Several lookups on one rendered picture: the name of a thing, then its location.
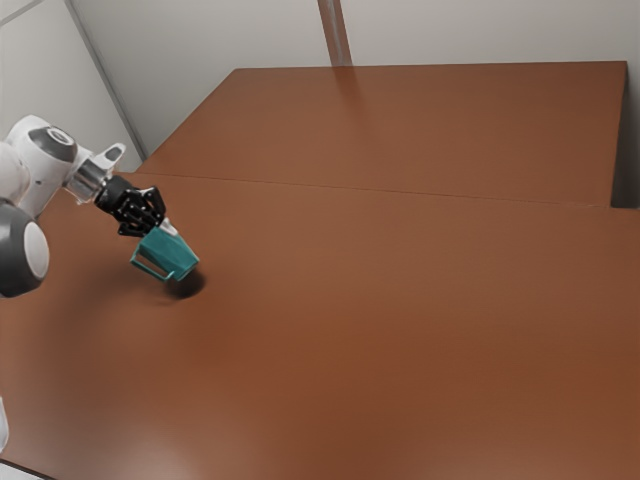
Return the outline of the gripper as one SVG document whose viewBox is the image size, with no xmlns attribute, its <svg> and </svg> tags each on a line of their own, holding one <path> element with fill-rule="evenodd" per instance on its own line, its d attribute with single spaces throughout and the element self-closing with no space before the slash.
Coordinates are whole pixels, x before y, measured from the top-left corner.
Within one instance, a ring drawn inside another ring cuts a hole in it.
<svg viewBox="0 0 640 480">
<path fill-rule="evenodd" d="M 140 196 L 142 206 L 138 205 Z M 144 237 L 154 228 L 171 236 L 179 234 L 167 216 L 166 205 L 155 186 L 138 191 L 127 179 L 114 175 L 106 181 L 94 204 L 118 220 L 121 236 Z"/>
</svg>

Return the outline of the teal faceted mug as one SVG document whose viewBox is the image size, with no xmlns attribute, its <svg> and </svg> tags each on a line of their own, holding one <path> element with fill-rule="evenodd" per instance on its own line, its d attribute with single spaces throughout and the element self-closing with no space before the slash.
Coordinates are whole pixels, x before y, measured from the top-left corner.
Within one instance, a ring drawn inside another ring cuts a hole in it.
<svg viewBox="0 0 640 480">
<path fill-rule="evenodd" d="M 161 282 L 180 282 L 196 268 L 199 258 L 179 234 L 155 227 L 138 242 L 130 263 Z"/>
</svg>

